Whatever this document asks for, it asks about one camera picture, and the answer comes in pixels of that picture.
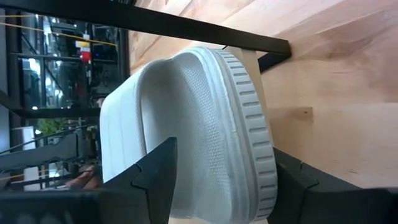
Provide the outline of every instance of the wooden panel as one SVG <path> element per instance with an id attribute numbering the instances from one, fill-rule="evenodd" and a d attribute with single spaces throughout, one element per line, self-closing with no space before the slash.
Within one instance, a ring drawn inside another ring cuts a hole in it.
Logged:
<path id="1" fill-rule="evenodd" d="M 397 1 L 169 0 L 150 7 L 289 40 L 293 58 L 262 76 L 275 146 L 360 187 L 398 186 Z M 134 32 L 131 42 L 132 70 L 208 45 Z"/>

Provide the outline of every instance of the white shoe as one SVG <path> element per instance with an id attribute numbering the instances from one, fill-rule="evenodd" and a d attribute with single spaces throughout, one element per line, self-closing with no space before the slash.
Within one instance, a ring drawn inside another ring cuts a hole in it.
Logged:
<path id="1" fill-rule="evenodd" d="M 274 208 L 268 129 L 250 77 L 230 53 L 195 47 L 147 64 L 105 99 L 100 128 L 104 181 L 177 137 L 173 217 L 244 224 Z"/>

